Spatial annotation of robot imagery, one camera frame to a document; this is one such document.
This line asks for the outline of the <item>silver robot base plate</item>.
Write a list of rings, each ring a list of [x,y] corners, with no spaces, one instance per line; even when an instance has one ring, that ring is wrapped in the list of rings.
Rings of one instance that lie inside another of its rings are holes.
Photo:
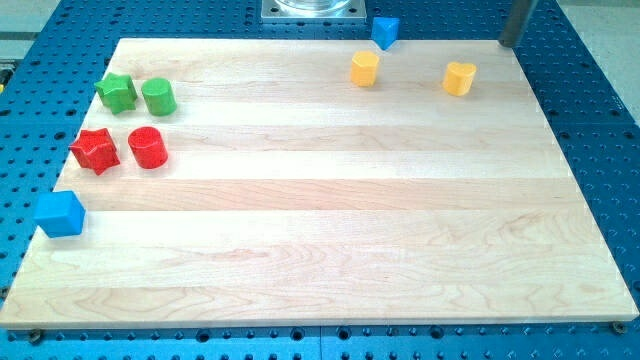
[[[266,21],[365,20],[365,0],[262,0],[260,15]]]

